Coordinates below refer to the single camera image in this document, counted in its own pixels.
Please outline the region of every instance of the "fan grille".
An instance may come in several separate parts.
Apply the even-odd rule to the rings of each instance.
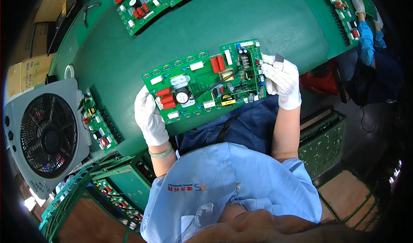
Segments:
[[[55,178],[69,166],[77,144],[75,116],[58,95],[36,97],[24,111],[20,128],[22,150],[32,170]]]

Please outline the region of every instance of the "white glove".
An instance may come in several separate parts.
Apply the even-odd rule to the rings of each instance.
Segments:
[[[296,65],[284,59],[283,66],[274,63],[275,56],[261,54],[261,69],[266,77],[267,92],[278,94],[278,105],[285,110],[293,110],[301,106],[299,74]]]
[[[136,96],[135,120],[142,130],[148,146],[159,146],[169,140],[165,122],[156,107],[154,97],[149,94],[146,85]]]
[[[359,12],[364,13],[365,16],[365,7],[364,7],[364,3],[363,0],[351,0],[353,2],[354,8],[356,9],[356,15]]]
[[[380,25],[380,29],[383,29],[383,20],[382,20],[382,17],[380,16],[380,14],[379,14],[379,11],[377,11],[377,8],[376,8],[376,14],[377,14],[377,20],[373,20],[374,21],[374,23],[375,24],[379,24]]]

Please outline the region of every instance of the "cardboard box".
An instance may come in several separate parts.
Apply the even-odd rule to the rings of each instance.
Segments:
[[[9,59],[6,78],[8,96],[44,83],[53,54],[47,56],[49,23],[33,23],[35,13],[28,19]]]
[[[34,22],[55,22],[62,12],[66,0],[43,0]]]

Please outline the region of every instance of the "black power cord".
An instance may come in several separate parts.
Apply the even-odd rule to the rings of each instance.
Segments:
[[[214,85],[212,85],[211,87],[209,87],[209,88],[206,89],[205,91],[201,92],[201,94],[199,94],[198,96],[196,96],[196,97],[194,97],[194,98],[191,98],[190,101],[193,101],[193,100],[198,99],[198,98],[199,98],[202,94],[204,94],[205,92],[207,92],[207,91],[209,91],[209,90],[212,90],[214,87],[222,84],[223,82],[228,81],[228,80],[231,79],[232,77],[235,77],[235,75],[236,75],[239,71],[240,71],[240,67],[238,66],[238,69],[235,71],[235,73],[233,73],[232,75],[230,75],[230,76],[228,76],[228,77],[225,77],[224,79],[216,82]]]
[[[361,108],[361,110],[363,111],[363,117],[361,118],[361,121],[360,121],[361,128],[362,128],[364,131],[366,131],[367,133],[371,133],[371,132],[373,132],[373,131],[376,129],[377,122],[376,122],[376,124],[374,125],[374,127],[373,127],[373,129],[372,129],[371,131],[366,130],[366,129],[363,127],[364,108],[363,108],[363,107],[360,107],[360,108]]]

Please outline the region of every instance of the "green workbench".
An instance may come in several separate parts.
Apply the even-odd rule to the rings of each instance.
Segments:
[[[86,5],[96,2],[102,5],[88,11],[87,29],[83,13],[73,22],[50,74],[63,79],[66,65],[74,66],[79,88],[91,88],[97,107],[106,109],[124,139],[116,147],[123,156],[147,148],[134,117],[140,76],[147,70],[203,49],[217,54],[219,45],[259,38],[263,53],[283,55],[303,74],[355,46],[345,46],[327,0],[192,0],[133,38],[111,0],[85,0]],[[228,106],[166,128],[174,136],[231,110]],[[102,154],[94,142],[91,156]]]

